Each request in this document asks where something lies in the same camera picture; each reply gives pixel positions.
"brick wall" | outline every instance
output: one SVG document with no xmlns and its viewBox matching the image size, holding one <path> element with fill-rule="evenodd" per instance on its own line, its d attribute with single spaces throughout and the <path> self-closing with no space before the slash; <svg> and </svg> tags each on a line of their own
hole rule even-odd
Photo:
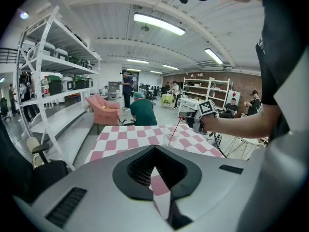
<svg viewBox="0 0 309 232">
<path fill-rule="evenodd" d="M 262 82 L 260 76 L 255 75 L 247 75 L 247 74 L 241 74 L 241 73 L 211 73 L 211 72 L 199 72 L 203 73 L 203 79 L 209 79 L 210 77 L 213 77 L 215 80 L 222 80 L 222 81 L 230 81 L 233 83 L 233 90 L 240 92 L 240 100 L 239 100 L 239 112 L 238 116 L 241 116 L 241 113 L 247 112 L 247 108 L 243 106 L 244 102 L 251 101 L 252 97 L 250 96 L 251 92 L 253 90 L 257 90 L 259 92 L 259 96 L 262 97 Z M 172 83 L 172 81 L 181 81 L 183 82 L 183 79 L 191 79 L 190 75 L 192 73 L 187 74 L 179 74 L 179 75 L 170 75 L 170 76 L 164 76 L 163 77 L 163 85 L 166 84 L 166 82 Z M 206 93 L 206 90 L 202 89 L 192 89 L 194 92 L 198 93 Z M 217 92 L 216 93 L 217 98 L 224 99 L 225 94 Z"/>
</svg>

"white metal shelving unit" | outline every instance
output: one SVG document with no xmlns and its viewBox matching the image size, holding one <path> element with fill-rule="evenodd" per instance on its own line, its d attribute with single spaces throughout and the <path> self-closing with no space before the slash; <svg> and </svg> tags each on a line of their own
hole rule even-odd
<svg viewBox="0 0 309 232">
<path fill-rule="evenodd" d="M 76 55 L 88 61 L 98 61 L 100 64 L 100 57 L 87 48 L 76 36 L 68 30 L 58 19 L 59 7 L 56 7 L 50 15 L 47 15 L 31 27 L 27 28 L 20 39 L 17 55 L 17 65 L 15 70 L 17 85 L 17 99 L 19 106 L 22 108 L 27 105 L 37 104 L 42 116 L 42 122 L 29 128 L 23 109 L 20 109 L 22 121 L 26 128 L 28 136 L 32 133 L 48 134 L 53 146 L 48 151 L 47 156 L 53 160 L 64 160 L 67 165 L 75 170 L 73 161 L 77 152 L 82 145 L 85 137 L 89 133 L 94 124 L 94 117 L 92 113 L 85 113 L 88 106 L 85 102 L 85 96 L 89 95 L 91 91 L 98 92 L 98 87 L 90 87 L 79 90 L 71 90 L 62 92 L 56 95 L 43 97 L 41 93 L 41 72 L 61 73 L 61 74 L 96 74 L 98 73 L 84 68 L 82 66 L 64 61 L 52 56 L 43 54 L 45 43 L 51 43 L 56 48 L 67 51 L 70 55 Z M 36 58 L 29 60 L 21 49 L 24 40 L 30 40 L 38 44 L 38 53 Z M 23 56 L 26 63 L 19 66 L 19 59 Z M 21 72 L 32 72 L 35 80 L 35 89 L 37 91 L 37 98 L 26 102 L 21 102 L 19 90 L 19 74 Z M 66 97 L 75 93 L 81 94 L 81 102 L 64 108 L 54 115 L 47 118 L 45 112 L 45 103 L 52 102 L 62 97 Z"/>
<path fill-rule="evenodd" d="M 186 82 L 195 82 L 195 83 L 208 83 L 208 86 L 207 87 L 196 87 L 196 86 L 189 86 L 189 85 L 186 85 Z M 220 89 L 218 88 L 216 85 L 226 85 L 226 89 Z M 195 96 L 199 96 L 201 98 L 204 98 L 205 97 L 205 101 L 209 100 L 209 99 L 214 99 L 214 100 L 217 100 L 217 101 L 221 101 L 223 102 L 223 106 L 222 107 L 218 107 L 217 106 L 217 109 L 218 110 L 223 110 L 225 104 L 226 104 L 226 98 L 227 98 L 227 95 L 228 95 L 228 91 L 229 91 L 229 87 L 232 86 L 233 83 L 230 81 L 230 79 L 228 79 L 228 81 L 220 81 L 220 80 L 215 80 L 213 78 L 210 78 L 210 79 L 186 79 L 184 78 L 183 80 L 183 90 L 184 88 L 188 87 L 188 88 L 197 88 L 197 89 L 201 89 L 201 90 L 206 90 L 207 93 L 206 94 L 199 94 L 199 93 L 194 93 L 194 92 L 191 92 L 191 91 L 183 91 L 183 95 L 184 94 L 192 94 L 192 95 L 195 95 Z M 221 98 L 218 98 L 218 97 L 215 97 L 215 92 L 221 92 L 221 93 L 225 93 L 225 98 L 224 99 L 221 99 Z M 195 109 L 196 106 L 190 106 L 188 105 L 189 103 L 189 100 L 187 98 L 181 98 L 181 104 L 180 104 L 180 108 L 179 108 L 179 112 L 180 112 L 180 109 L 183 106 L 186 106 L 186 107 L 189 107 L 191 109 Z"/>
</svg>

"green cap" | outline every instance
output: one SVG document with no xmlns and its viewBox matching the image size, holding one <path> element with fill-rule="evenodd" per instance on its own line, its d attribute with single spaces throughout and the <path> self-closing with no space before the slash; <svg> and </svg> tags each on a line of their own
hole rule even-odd
<svg viewBox="0 0 309 232">
<path fill-rule="evenodd" d="M 145 96 L 140 92 L 135 92 L 133 95 L 134 99 L 144 98 Z"/>
</svg>

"shelf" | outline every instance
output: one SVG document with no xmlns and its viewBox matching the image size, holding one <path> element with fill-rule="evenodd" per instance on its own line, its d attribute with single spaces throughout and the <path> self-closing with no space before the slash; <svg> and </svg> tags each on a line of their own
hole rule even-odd
<svg viewBox="0 0 309 232">
<path fill-rule="evenodd" d="M 71 106 L 68 106 L 64 109 L 61 109 L 59 112 L 48 117 L 48 124 L 53 132 L 53 135 L 56 136 L 62 129 L 64 129 L 68 124 L 70 124 L 74 119 L 79 115 L 85 112 L 85 109 L 82 106 L 82 102 L 75 103 Z M 32 132 L 44 133 L 45 131 L 44 122 L 40 122 L 31 128 Z"/>
<path fill-rule="evenodd" d="M 186 81 L 190 81 L 190 82 L 201 82 L 201 83 L 209 83 L 209 79 L 185 79 Z M 212 83 L 218 83 L 218 84 L 229 84 L 228 81 L 217 81 L 217 80 L 211 80 Z"/>
<path fill-rule="evenodd" d="M 200 96 L 204 96 L 204 97 L 206 97 L 206 95 L 197 94 L 197 93 L 192 93 L 192 92 L 188 92 L 188 91 L 184 91 L 184 93 L 189 93 L 189 94 L 200 95 Z"/>
<path fill-rule="evenodd" d="M 208 83 L 209 82 L 209 80 L 205 80 L 205 79 L 185 79 L 185 81 L 201 82 L 201 83 Z"/>
<path fill-rule="evenodd" d="M 90 92 L 91 90 L 96 90 L 96 88 L 88 87 L 88 88 L 82 88 L 82 89 L 77 89 L 77 90 L 70 90 L 70 91 L 62 92 L 62 93 L 59 93 L 59 94 L 56 94 L 56 95 L 47 96 L 47 97 L 44 97 L 40 100 L 31 99 L 29 101 L 23 102 L 20 106 L 23 107 L 23 106 L 34 105 L 34 104 L 39 104 L 39 103 L 43 103 L 43 104 L 49 103 L 49 102 L 52 102 L 52 101 L 57 100 L 57 99 L 62 98 L 62 97 L 66 97 L 66 96 L 69 96 L 69 95 L 73 95 L 73 94 L 77 94 L 77 93 L 81 93 L 81 92 L 86 92 L 86 91 Z"/>
<path fill-rule="evenodd" d="M 223 92 L 223 93 L 226 93 L 226 92 L 227 92 L 226 90 L 217 89 L 217 88 L 211 88 L 211 90 L 213 90 L 213 91 L 218 91 L 218 92 Z"/>
<path fill-rule="evenodd" d="M 44 22 L 35 29 L 32 29 L 33 27 L 27 29 L 26 38 L 39 42 L 46 24 L 47 22 Z M 67 51 L 69 55 L 75 55 L 86 60 L 97 60 L 91 50 L 76 38 L 58 19 L 53 20 L 46 41 L 53 44 L 56 48 Z"/>
<path fill-rule="evenodd" d="M 198 105 L 198 104 L 201 104 L 202 102 L 204 102 L 204 101 L 193 101 L 192 99 L 189 99 L 189 98 L 180 98 L 180 100 L 194 104 L 194 105 Z"/>
<path fill-rule="evenodd" d="M 201 89 L 208 89 L 207 87 L 195 87 L 195 86 L 189 86 L 189 85 L 184 85 L 185 87 L 194 87 L 194 88 L 201 88 Z"/>
<path fill-rule="evenodd" d="M 69 163 L 72 164 L 74 162 L 74 159 L 93 124 L 93 113 L 85 113 L 74 121 L 74 123 L 72 123 L 72 125 L 70 125 L 57 139 L 57 142 Z M 62 160 L 62 157 L 54 146 L 48 151 L 47 157 L 51 160 Z"/>
<path fill-rule="evenodd" d="M 195 110 L 195 109 L 194 109 L 195 107 L 188 106 L 187 104 L 183 104 L 183 106 L 186 106 L 186 107 L 188 107 L 188 108 L 191 108 L 192 110 Z"/>
<path fill-rule="evenodd" d="M 212 96 L 209 96 L 209 98 L 213 98 L 213 99 L 215 99 L 215 100 L 219 100 L 219 101 L 222 101 L 222 102 L 225 101 L 224 99 L 219 99 L 219 98 L 217 98 L 217 97 L 212 97 Z"/>
<path fill-rule="evenodd" d="M 34 69 L 36 68 L 36 62 L 37 58 L 34 58 L 30 61 Z M 31 71 L 30 67 L 27 64 L 24 64 L 20 69 L 24 72 Z M 42 54 L 41 71 L 57 72 L 61 74 L 98 74 L 98 72 L 95 72 L 91 69 L 45 54 Z"/>
</svg>

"railing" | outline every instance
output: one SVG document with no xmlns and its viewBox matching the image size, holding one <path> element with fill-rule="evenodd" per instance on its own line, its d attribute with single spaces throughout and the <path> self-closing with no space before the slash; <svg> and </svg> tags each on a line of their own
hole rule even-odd
<svg viewBox="0 0 309 232">
<path fill-rule="evenodd" d="M 17 54 L 18 54 L 18 50 L 16 49 L 0 47 L 0 63 L 2 64 L 16 63 Z M 19 63 L 23 64 L 24 62 L 25 62 L 25 59 L 21 55 Z"/>
</svg>

